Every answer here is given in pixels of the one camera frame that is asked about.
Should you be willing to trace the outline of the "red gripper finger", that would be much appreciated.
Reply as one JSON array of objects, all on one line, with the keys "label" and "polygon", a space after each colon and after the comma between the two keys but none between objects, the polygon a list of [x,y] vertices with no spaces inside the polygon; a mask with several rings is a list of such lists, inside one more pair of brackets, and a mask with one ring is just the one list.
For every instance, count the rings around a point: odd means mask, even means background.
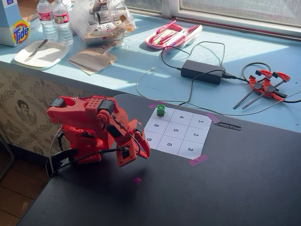
[{"label": "red gripper finger", "polygon": [[147,158],[150,156],[150,146],[148,144],[148,141],[145,137],[145,132],[143,131],[141,134],[141,141],[140,144],[143,148],[144,153],[146,154]]},{"label": "red gripper finger", "polygon": [[140,146],[135,148],[135,153],[136,155],[144,158],[144,159],[148,159],[147,154],[145,153],[145,151],[143,150],[143,148],[141,148]]}]

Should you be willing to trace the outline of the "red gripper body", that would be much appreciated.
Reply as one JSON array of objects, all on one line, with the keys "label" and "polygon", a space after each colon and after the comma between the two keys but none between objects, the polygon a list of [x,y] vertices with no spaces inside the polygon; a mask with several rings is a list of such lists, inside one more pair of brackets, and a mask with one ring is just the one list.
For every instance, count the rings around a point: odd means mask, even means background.
[{"label": "red gripper body", "polygon": [[118,122],[116,119],[114,119],[114,121],[126,132],[127,136],[123,138],[124,141],[134,141],[138,146],[138,151],[141,151],[142,150],[141,145],[136,140],[136,138],[120,122]]}]

